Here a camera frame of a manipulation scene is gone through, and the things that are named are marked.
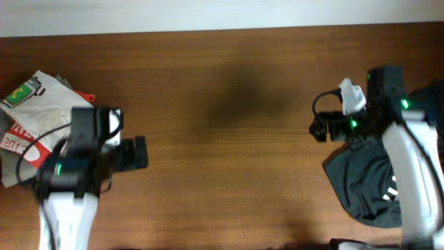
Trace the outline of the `white t-shirt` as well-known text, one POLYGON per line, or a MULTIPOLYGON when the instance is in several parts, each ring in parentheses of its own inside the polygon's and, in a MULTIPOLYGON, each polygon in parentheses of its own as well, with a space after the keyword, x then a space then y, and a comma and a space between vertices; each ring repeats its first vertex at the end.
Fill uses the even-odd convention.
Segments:
POLYGON ((36 160, 52 151, 56 143, 70 133, 71 109, 91 108, 92 104, 59 82, 37 71, 26 82, 1 101, 1 111, 12 124, 2 145, 18 153, 42 134, 60 128, 32 146, 25 159, 36 160))

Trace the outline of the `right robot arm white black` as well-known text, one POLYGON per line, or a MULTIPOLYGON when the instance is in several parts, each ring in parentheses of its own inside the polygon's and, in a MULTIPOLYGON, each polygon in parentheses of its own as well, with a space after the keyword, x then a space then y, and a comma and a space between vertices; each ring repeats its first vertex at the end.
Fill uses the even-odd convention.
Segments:
POLYGON ((344 147, 323 164, 358 222, 402 228, 402 249, 443 248, 443 85, 407 94, 401 67, 375 67, 362 90, 349 78, 332 94, 342 109, 314 112, 309 132, 344 147))

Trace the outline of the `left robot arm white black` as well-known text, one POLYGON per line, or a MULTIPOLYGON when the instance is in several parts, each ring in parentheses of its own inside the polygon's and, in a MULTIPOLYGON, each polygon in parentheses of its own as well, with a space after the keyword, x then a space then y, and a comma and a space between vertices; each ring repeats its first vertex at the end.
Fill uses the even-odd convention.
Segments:
POLYGON ((70 133, 37 171, 40 249, 86 249, 99 198, 112 176, 148 167, 146 139, 121 139, 119 108, 74 107, 70 133))

